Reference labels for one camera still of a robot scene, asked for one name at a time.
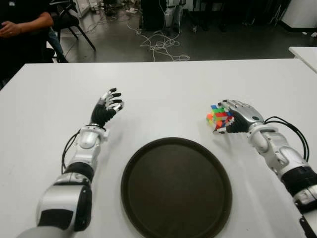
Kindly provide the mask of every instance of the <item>concrete floor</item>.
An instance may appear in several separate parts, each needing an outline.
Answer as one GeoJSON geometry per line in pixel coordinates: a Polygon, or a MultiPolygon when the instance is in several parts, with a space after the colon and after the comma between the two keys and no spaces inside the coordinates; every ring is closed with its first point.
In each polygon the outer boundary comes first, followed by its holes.
{"type": "MultiPolygon", "coordinates": [[[[139,15],[121,10],[117,19],[100,18],[100,15],[88,13],[81,21],[84,31],[96,46],[94,52],[83,36],[76,40],[66,29],[62,32],[61,44],[67,52],[69,62],[140,62],[153,61],[152,52],[147,47],[139,47],[144,38],[136,35],[127,27],[137,28],[139,15]]],[[[150,36],[152,32],[143,32],[150,36]]],[[[169,48],[172,55],[186,54],[191,60],[240,60],[240,59],[274,59],[292,58],[289,46],[316,47],[317,38],[310,34],[290,33],[277,25],[249,26],[231,24],[227,32],[220,32],[217,20],[210,25],[209,31],[198,29],[192,31],[188,18],[183,18],[181,34],[177,38],[180,46],[169,48]]],[[[156,61],[171,61],[168,56],[155,54],[156,61]]]]}

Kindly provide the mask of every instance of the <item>rubik's cube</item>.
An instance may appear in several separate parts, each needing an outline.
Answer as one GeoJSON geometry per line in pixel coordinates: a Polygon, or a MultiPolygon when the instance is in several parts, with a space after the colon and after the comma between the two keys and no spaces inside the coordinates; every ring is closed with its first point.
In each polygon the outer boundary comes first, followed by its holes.
{"type": "Polygon", "coordinates": [[[225,108],[218,108],[216,105],[211,105],[211,113],[207,114],[207,121],[215,127],[215,130],[230,125],[230,120],[233,115],[225,108]]]}

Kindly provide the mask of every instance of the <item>black tray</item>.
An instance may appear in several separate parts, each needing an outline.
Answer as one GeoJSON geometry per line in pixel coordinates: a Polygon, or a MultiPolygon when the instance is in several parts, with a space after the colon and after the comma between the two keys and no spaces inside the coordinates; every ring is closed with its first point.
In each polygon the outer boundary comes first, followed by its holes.
{"type": "Polygon", "coordinates": [[[202,145],[163,138],[139,149],[121,181],[124,209],[146,238],[211,238],[232,203],[229,178],[202,145]]]}

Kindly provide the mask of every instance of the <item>human arm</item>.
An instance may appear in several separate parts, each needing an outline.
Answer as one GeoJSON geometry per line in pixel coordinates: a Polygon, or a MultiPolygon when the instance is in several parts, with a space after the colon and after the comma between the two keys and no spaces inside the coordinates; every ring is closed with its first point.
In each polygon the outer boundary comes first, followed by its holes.
{"type": "Polygon", "coordinates": [[[23,23],[13,23],[5,21],[1,24],[0,37],[9,38],[22,33],[36,31],[53,25],[53,19],[48,12],[43,12],[33,21],[23,23]]]}

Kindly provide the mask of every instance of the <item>white table in background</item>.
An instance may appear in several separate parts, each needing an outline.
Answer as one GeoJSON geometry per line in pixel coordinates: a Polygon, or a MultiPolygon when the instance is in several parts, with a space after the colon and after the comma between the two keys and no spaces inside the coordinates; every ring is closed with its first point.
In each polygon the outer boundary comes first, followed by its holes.
{"type": "Polygon", "coordinates": [[[317,47],[290,47],[289,51],[317,73],[317,47]]]}
{"type": "MultiPolygon", "coordinates": [[[[211,104],[227,98],[253,105],[265,118],[281,116],[306,136],[317,170],[317,75],[299,59],[25,65],[0,91],[0,237],[35,225],[38,200],[60,173],[66,141],[112,87],[126,105],[106,125],[92,221],[77,238],[141,237],[122,209],[122,172],[140,147],[169,136],[202,144],[229,175],[232,210],[217,237],[304,237],[291,196],[246,135],[212,135],[205,119],[211,104]]],[[[302,153],[300,140],[279,128],[302,153]]]]}

